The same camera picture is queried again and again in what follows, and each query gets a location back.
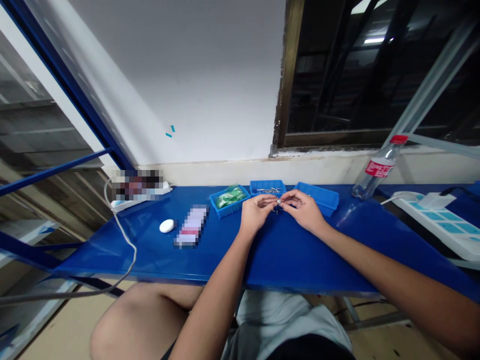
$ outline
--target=power strip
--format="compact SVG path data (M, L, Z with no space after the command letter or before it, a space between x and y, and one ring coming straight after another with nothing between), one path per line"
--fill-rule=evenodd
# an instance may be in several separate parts
M401 191L394 193L392 198L400 193ZM392 203L417 220L462 259L480 261L480 229L446 208L432 210L421 207L419 201L425 196L416 192L413 194L416 194L415 200L397 198Z

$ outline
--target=blue table top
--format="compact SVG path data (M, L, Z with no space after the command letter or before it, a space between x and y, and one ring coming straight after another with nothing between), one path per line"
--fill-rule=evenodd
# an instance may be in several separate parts
M352 198L351 185L323 187L340 195L337 210L327 218L333 227L480 302L480 289L467 275L376 200L361 202ZM159 226L166 219L181 224L192 205L210 205L209 195L224 188L176 187L163 200L146 201L119 213L128 236L138 247L137 262L129 279L204 285L234 240L241 213L219 219L211 210L195 249L175 249L173 242L179 226L165 234L159 231ZM126 272L132 255L132 248L123 239L115 219L111 219L56 270L75 276L114 279ZM258 290L378 294L353 267L283 210L278 214L272 212L257 234L244 281L247 288Z

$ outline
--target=floor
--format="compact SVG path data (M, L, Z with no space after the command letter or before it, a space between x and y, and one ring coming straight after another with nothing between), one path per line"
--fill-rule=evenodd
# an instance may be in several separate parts
M124 281L120 288L126 290L133 284ZM325 304L333 313L343 309L339 298L305 295L312 304ZM358 304L365 299L351 299ZM38 337L20 355L19 360L88 360L90 334L95 324L114 302L106 296L92 296L70 300ZM389 304L372 304L356 308L360 320L395 311ZM341 322L348 322L347 311ZM437 342L422 334L414 325L392 325L351 332L353 354L357 360L455 360L458 359Z

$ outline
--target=green packet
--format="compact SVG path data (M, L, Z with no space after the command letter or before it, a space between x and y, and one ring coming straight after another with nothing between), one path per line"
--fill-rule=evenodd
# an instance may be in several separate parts
M224 208L247 197L238 184L230 185L226 192L215 199L217 209Z

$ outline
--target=person's left hand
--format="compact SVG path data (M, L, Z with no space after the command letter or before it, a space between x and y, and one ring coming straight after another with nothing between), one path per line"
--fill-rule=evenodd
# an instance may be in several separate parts
M270 212L278 205L279 198L272 194L261 194L243 202L240 231L255 235L265 224Z

